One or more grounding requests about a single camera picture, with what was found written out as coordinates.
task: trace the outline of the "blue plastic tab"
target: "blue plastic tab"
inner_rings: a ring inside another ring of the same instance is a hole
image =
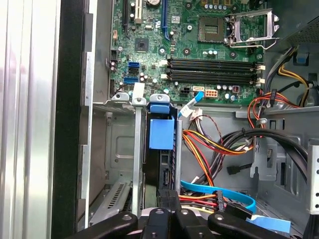
[[[169,114],[169,104],[151,104],[151,113]]]
[[[247,219],[246,221],[268,230],[284,232],[284,233],[290,232],[291,222],[289,221],[285,221],[285,220],[281,220],[277,218],[268,218],[268,217],[259,216],[259,215],[253,215],[253,218],[251,220]]]
[[[174,119],[151,119],[150,149],[173,150]]]

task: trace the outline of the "black plastic clip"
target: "black plastic clip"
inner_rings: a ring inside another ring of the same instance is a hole
[[[277,89],[273,89],[271,91],[271,95],[270,95],[270,101],[269,101],[270,107],[274,107],[276,95],[277,95]]]

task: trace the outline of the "black cable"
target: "black cable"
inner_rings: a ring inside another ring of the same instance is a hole
[[[206,207],[208,209],[211,209],[213,211],[216,211],[216,208],[212,207],[212,206],[209,206],[209,205],[206,205],[206,204],[199,204],[199,203],[180,203],[181,205],[190,205],[190,206],[198,206],[200,208],[202,207]]]

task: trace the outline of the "side panel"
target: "side panel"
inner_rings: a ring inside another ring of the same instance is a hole
[[[59,25],[60,0],[2,1],[1,239],[51,235]]]

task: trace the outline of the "integrated circuit chip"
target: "integrated circuit chip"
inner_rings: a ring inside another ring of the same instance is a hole
[[[224,40],[224,19],[200,17],[198,21],[198,41],[222,43]]]
[[[150,41],[148,38],[136,38],[135,39],[135,51],[136,52],[148,52]]]

